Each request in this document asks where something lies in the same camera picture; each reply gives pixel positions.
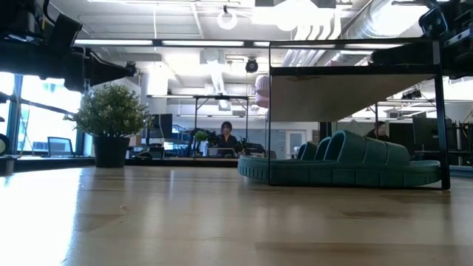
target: black hair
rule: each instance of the black hair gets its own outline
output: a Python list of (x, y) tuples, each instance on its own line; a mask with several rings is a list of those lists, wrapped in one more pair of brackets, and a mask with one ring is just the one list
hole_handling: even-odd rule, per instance
[(386, 123), (383, 122), (383, 121), (378, 121), (378, 122), (375, 123), (375, 128), (376, 128), (376, 129), (379, 129), (379, 127), (380, 127), (380, 126), (383, 126), (383, 125), (386, 125)]
[(223, 128), (224, 127), (228, 127), (230, 129), (230, 131), (232, 130), (232, 126), (231, 126), (231, 123), (228, 122), (228, 121), (225, 121), (222, 123), (222, 126), (220, 127), (220, 131), (223, 132)]

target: security camera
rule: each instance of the security camera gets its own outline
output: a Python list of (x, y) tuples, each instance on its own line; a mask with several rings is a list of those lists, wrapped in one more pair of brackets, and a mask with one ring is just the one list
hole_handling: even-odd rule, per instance
[(255, 73), (258, 71), (258, 63), (256, 62), (255, 58), (249, 58), (248, 62), (246, 63), (246, 72), (248, 73)]

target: black plant pot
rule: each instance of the black plant pot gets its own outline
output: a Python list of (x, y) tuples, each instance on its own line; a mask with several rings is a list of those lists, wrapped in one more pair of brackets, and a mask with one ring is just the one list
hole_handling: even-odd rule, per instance
[(125, 165), (129, 137), (94, 137), (95, 166), (120, 168)]

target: doorway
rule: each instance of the doorway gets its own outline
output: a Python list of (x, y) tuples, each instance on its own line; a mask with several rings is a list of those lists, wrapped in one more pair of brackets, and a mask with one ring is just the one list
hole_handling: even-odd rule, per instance
[(307, 142), (305, 130), (286, 131), (286, 159), (297, 157), (297, 151)]

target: person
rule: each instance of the person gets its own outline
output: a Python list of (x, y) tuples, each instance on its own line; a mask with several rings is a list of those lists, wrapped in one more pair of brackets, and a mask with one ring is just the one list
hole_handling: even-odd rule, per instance
[[(222, 123), (222, 126), (220, 127), (220, 135), (217, 138), (217, 147), (218, 148), (232, 148), (235, 149), (237, 147), (238, 140), (235, 136), (232, 136), (231, 133), (232, 126), (231, 123), (228, 121), (225, 121)], [(222, 155), (225, 157), (226, 155), (234, 155), (234, 150), (230, 149), (220, 149), (218, 151), (219, 155)]]
[(375, 123), (375, 128), (368, 132), (365, 137), (371, 137), (376, 140), (389, 141), (387, 133), (387, 124), (383, 121), (378, 121)]

